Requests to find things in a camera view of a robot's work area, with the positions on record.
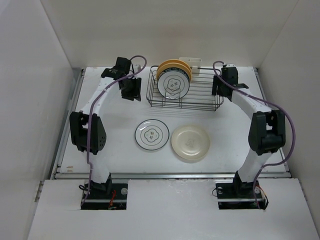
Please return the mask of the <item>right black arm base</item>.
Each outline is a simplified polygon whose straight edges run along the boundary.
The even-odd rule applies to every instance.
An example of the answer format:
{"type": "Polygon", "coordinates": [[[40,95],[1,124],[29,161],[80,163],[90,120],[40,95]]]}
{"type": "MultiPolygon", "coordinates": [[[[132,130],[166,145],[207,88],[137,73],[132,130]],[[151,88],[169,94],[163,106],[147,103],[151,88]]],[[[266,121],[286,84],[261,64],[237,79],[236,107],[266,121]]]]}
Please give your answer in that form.
{"type": "Polygon", "coordinates": [[[232,182],[216,182],[212,194],[216,192],[220,210],[266,210],[269,199],[259,185],[250,186],[243,192],[236,192],[232,182]]]}

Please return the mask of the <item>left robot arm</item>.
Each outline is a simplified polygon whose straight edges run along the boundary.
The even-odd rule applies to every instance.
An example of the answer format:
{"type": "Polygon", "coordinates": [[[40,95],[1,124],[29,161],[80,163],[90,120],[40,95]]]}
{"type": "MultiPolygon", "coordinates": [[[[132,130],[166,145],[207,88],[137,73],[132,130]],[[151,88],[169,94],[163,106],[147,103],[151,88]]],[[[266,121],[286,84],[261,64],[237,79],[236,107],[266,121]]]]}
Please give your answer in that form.
{"type": "Polygon", "coordinates": [[[133,65],[137,58],[138,55],[118,57],[113,67],[103,70],[99,84],[85,106],[69,115],[71,142],[78,151],[85,153],[89,165],[89,180],[84,190],[94,190],[103,199],[112,192],[111,174],[102,158],[107,143],[103,115],[117,95],[124,100],[141,100],[142,79],[138,74],[146,65],[133,65]]]}

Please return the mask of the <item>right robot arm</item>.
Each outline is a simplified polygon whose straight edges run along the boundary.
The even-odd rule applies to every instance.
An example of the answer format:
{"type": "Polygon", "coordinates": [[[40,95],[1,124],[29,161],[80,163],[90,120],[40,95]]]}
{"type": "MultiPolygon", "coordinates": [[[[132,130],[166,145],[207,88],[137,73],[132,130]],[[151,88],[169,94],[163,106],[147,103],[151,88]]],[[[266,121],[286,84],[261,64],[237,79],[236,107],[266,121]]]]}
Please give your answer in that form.
{"type": "Polygon", "coordinates": [[[213,79],[213,95],[219,95],[238,106],[251,120],[248,132],[249,152],[247,157],[235,173],[232,183],[232,193],[243,197],[255,187],[255,181],[263,166],[272,154],[276,153],[286,143],[285,114],[279,109],[272,109],[263,99],[253,96],[249,87],[239,83],[238,69],[234,64],[222,61],[220,74],[213,79]]]}

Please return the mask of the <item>white plate green rim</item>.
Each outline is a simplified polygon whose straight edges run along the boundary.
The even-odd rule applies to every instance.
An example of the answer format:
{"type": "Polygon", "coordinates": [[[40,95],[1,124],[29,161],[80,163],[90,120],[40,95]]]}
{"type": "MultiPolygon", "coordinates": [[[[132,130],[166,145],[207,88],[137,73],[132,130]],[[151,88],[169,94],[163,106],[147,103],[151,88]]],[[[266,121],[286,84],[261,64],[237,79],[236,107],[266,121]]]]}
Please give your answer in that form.
{"type": "Polygon", "coordinates": [[[157,151],[163,148],[170,138],[168,126],[158,119],[147,119],[135,129],[135,142],[144,150],[157,151]]]}

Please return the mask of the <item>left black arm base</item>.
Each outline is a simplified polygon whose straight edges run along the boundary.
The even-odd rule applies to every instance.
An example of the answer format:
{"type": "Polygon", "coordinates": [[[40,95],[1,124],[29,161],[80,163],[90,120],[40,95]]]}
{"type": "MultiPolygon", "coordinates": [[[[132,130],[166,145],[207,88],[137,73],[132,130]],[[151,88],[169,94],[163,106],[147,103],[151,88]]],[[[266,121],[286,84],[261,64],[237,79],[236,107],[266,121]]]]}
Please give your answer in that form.
{"type": "Polygon", "coordinates": [[[93,181],[79,185],[82,190],[81,210],[126,210],[128,197],[128,182],[112,182],[98,184],[93,181]]]}

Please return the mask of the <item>cream plate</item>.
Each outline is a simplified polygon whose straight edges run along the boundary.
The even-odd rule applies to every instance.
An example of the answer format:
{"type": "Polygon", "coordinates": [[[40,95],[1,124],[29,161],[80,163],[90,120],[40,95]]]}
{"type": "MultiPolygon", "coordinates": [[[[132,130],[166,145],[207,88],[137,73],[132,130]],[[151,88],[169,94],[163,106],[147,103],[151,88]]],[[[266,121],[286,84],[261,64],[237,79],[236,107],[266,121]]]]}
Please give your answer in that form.
{"type": "Polygon", "coordinates": [[[173,151],[187,163],[201,161],[209,152],[211,139],[207,131],[196,124],[177,127],[171,136],[173,151]]]}

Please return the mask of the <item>metal wire dish rack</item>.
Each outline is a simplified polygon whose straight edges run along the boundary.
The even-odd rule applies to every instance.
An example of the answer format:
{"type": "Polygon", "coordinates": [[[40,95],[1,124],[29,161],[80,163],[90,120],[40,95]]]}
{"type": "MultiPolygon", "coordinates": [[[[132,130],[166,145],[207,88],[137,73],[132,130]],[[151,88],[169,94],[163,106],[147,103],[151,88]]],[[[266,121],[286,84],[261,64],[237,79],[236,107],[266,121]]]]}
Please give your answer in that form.
{"type": "Polygon", "coordinates": [[[201,67],[199,73],[192,74],[188,93],[178,99],[169,99],[158,90],[157,66],[149,70],[146,99],[152,107],[176,108],[202,111],[216,111],[223,103],[223,97],[212,95],[215,73],[211,68],[201,67]]]}

